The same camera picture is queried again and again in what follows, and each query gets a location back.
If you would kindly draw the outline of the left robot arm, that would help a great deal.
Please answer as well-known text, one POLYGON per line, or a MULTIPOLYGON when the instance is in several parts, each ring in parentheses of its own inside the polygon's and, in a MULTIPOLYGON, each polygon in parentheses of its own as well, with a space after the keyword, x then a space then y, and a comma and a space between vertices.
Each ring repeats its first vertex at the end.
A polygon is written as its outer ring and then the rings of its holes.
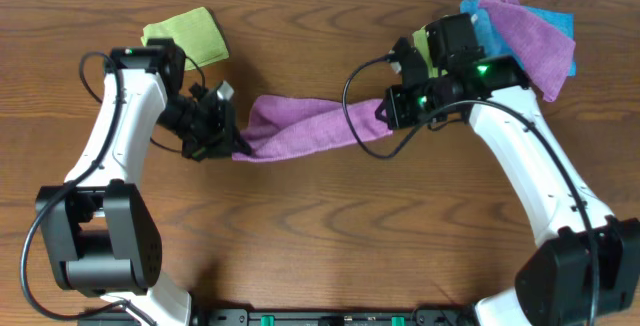
POLYGON ((227 83, 181 94, 189 57, 170 38, 103 56, 105 91, 91 135, 59 186, 36 198, 31 234, 41 234, 57 285, 103 306, 71 316, 80 325, 240 325, 244 314, 194 302, 162 269, 162 241, 139 190, 156 126, 174 133, 182 157, 250 154, 227 83))

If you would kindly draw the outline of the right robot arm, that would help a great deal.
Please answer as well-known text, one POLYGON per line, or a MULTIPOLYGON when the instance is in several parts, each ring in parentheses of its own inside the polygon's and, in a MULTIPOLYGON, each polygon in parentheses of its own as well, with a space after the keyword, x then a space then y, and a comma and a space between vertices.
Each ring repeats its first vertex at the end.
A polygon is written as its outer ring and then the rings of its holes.
POLYGON ((618 220, 546 124, 511 56, 464 61, 436 77, 419 56, 389 55, 402 82, 376 111, 392 129, 460 114, 487 144, 527 214, 537 250, 512 288, 478 301, 476 325, 584 325, 628 309, 639 281, 639 221, 618 220))

